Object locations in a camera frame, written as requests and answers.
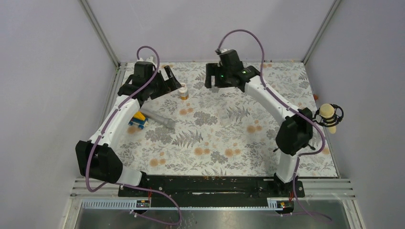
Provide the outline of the white orange pill bottle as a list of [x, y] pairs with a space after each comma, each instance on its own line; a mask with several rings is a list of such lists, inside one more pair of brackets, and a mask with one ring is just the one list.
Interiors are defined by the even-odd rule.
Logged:
[[180, 83], [181, 87], [178, 89], [179, 97], [182, 100], [187, 100], [189, 98], [189, 91], [186, 83]]

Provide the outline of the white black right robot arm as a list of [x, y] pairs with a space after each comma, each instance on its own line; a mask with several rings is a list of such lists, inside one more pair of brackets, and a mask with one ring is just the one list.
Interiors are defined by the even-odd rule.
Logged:
[[171, 144], [193, 147], [196, 161], [182, 159], [187, 170], [204, 170], [220, 164], [243, 175], [263, 175], [265, 160], [275, 154], [266, 146], [274, 143], [280, 160], [270, 161], [278, 179], [275, 193], [285, 197], [292, 190], [298, 153], [313, 135], [309, 109], [299, 109], [264, 80], [262, 63], [242, 62], [235, 50], [222, 50], [215, 63], [174, 65], [182, 103], [173, 100], [162, 110], [179, 112]]

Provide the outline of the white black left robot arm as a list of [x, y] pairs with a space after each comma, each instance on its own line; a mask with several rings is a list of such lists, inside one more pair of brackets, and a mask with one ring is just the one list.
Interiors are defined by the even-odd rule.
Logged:
[[75, 147], [80, 174], [111, 184], [130, 185], [136, 196], [148, 191], [146, 174], [125, 166], [117, 155], [124, 130], [145, 101], [171, 93], [181, 87], [171, 68], [161, 71], [152, 61], [137, 61], [134, 72], [120, 87], [115, 104], [99, 129], [87, 141], [80, 140]]

